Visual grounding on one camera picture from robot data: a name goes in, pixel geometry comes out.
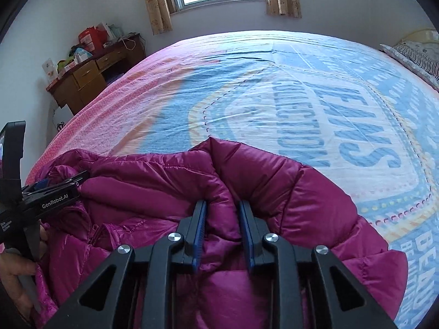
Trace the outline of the person's left hand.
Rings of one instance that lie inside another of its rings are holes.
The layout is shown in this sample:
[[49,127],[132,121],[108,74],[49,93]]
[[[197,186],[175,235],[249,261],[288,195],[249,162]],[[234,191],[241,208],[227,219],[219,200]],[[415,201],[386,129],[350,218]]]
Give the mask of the person's left hand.
[[29,320],[33,308],[29,295],[19,281],[20,276],[34,276],[36,263],[15,253],[1,254],[1,283],[22,318]]

